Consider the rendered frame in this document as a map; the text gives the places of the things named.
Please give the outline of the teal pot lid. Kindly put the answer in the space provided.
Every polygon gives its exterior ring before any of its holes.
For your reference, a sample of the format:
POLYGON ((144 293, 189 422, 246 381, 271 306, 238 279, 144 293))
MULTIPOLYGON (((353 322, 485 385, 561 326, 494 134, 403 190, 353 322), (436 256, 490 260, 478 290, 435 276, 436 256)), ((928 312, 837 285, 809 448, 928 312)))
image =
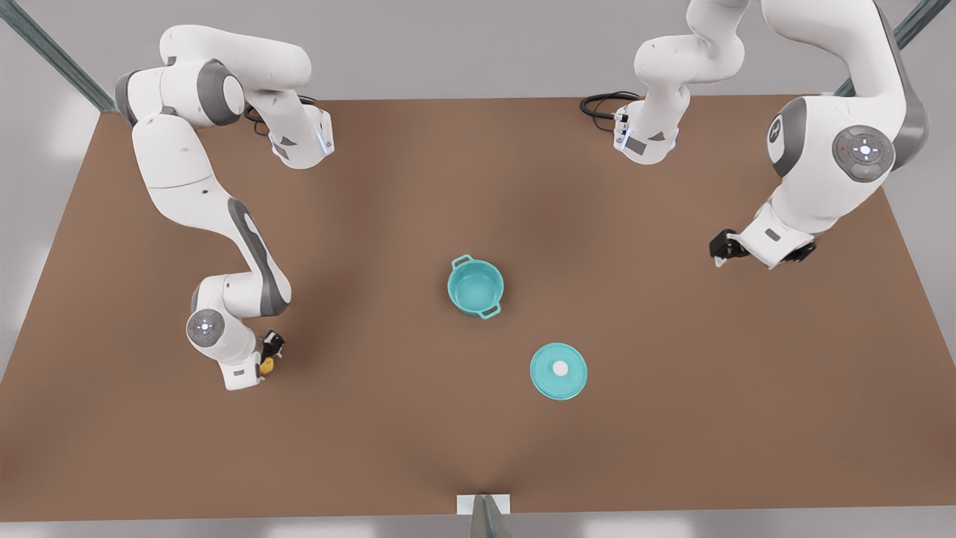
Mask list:
POLYGON ((530 380, 539 394, 552 401, 569 401, 586 386, 583 355, 569 344, 554 341, 540 347, 530 360, 530 380))

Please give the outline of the silver frame post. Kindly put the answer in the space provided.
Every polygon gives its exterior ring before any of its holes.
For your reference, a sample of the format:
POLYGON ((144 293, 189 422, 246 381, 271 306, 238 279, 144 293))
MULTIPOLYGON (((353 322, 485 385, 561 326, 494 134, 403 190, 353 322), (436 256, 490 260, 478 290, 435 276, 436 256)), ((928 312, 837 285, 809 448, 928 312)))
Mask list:
POLYGON ((117 111, 115 102, 105 89, 96 83, 92 76, 89 76, 88 72, 83 70, 15 0, 0 0, 0 19, 3 19, 99 112, 117 111))
POLYGON ((511 495, 458 495, 456 514, 471 517, 469 538, 512 538, 505 515, 511 514, 511 495))
POLYGON ((834 0, 836 20, 848 23, 851 44, 835 51, 850 78, 835 96, 902 96, 907 75, 899 51, 935 19, 952 0, 919 0, 897 26, 888 23, 875 0, 834 0))

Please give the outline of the teal pot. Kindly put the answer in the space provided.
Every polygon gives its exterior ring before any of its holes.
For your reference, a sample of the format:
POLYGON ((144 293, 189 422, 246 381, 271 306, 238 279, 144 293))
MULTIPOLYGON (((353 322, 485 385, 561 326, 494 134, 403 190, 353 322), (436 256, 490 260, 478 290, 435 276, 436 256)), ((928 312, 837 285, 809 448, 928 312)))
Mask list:
POLYGON ((463 255, 452 260, 451 267, 447 292, 461 313, 488 320, 501 312, 504 278, 494 265, 463 255))

